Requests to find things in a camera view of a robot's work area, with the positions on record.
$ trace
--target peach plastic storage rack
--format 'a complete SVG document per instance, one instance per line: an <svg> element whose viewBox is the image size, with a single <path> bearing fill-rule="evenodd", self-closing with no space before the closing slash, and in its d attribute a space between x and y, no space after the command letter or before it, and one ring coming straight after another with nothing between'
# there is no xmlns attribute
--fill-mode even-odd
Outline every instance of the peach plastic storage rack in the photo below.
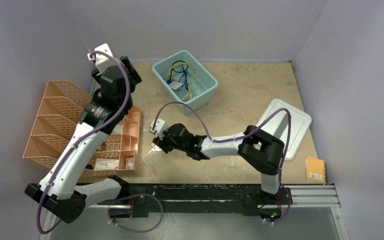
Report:
<svg viewBox="0 0 384 240"><path fill-rule="evenodd" d="M23 158L50 170L72 137L83 108L92 97L68 80L49 81L37 112ZM118 159L118 170L84 169L79 182L102 179L110 175L128 176L137 173L141 109L133 106L122 120L122 133L111 134L105 147L95 152L96 159ZM126 169L126 159L134 158L133 168Z"/></svg>

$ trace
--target yellow notebook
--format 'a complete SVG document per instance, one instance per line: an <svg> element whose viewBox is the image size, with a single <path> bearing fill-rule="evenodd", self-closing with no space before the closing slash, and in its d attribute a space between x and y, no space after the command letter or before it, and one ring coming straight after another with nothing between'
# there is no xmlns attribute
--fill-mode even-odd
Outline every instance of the yellow notebook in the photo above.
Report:
<svg viewBox="0 0 384 240"><path fill-rule="evenodd" d="M324 160L307 157L305 160L307 168L307 181L326 184L326 162Z"/></svg>

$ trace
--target white cutting board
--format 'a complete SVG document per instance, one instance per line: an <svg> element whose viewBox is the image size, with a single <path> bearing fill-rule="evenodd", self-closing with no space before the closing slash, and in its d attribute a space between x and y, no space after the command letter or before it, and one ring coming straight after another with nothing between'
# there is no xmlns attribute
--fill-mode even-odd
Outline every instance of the white cutting board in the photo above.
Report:
<svg viewBox="0 0 384 240"><path fill-rule="evenodd" d="M312 122L312 118L307 113L299 110L298 108L280 100L280 99L273 99L268 105L267 109L265 110L264 114L256 124L256 126L260 125L265 119L267 119L268 116L270 116L274 111L280 109L280 108L286 108L289 110L291 115L291 131L290 131L290 140L289 140L289 147L286 152L286 161L291 161L295 154L297 153L298 147L300 146L301 142L304 139L304 136L306 135L306 132L308 131L310 124ZM264 125L261 129L271 135L273 135L276 130L278 129L278 126L281 124L282 119L286 115L285 111L281 111L276 116L274 116L266 125ZM286 139L288 136L288 127L285 128L283 131L280 140L286 145Z"/></svg>

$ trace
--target wooden tabletop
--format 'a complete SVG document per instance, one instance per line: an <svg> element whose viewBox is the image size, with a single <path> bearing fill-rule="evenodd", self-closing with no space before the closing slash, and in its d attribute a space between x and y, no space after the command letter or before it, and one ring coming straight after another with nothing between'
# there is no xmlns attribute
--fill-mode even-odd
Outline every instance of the wooden tabletop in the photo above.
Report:
<svg viewBox="0 0 384 240"><path fill-rule="evenodd" d="M141 108L141 136L136 160L138 176L123 177L130 183L261 183L261 175L240 156L220 156L196 161L184 152L150 150L154 136L149 125L160 107L172 101L152 72L154 63L137 62L142 83L132 93L133 104ZM202 65L218 80L213 99L198 109L213 137L243 132L255 125L273 99L281 99L304 110L290 63L221 63ZM193 113L183 115L172 104L159 117L169 126L182 123L194 135L205 135ZM317 157L311 132L305 135L295 157L283 165L285 184L307 184L306 158Z"/></svg>

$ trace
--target yellow cable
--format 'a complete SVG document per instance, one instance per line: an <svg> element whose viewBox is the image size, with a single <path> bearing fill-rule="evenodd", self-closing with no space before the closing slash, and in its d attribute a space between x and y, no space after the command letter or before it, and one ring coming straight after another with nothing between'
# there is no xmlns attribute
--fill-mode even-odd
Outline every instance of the yellow cable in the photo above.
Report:
<svg viewBox="0 0 384 240"><path fill-rule="evenodd" d="M187 62L178 62L178 63L176 63L176 64L173 64L169 69L168 69L168 71L167 71L167 75L165 76L165 82L167 83L167 81L169 80L169 75L170 75L170 72L172 71L172 69L173 68L175 68L175 67L177 67L177 66L179 66L179 65L183 65L183 64L185 64L185 65L187 65L187 66L189 66L189 68L190 68L190 72L191 72L191 74L190 74L190 84L189 84L189 90L187 91L187 98L189 99L189 100L191 100L191 90L192 90L192 84L194 83L194 68L192 67L192 65L190 65L189 63L187 63Z"/></svg>

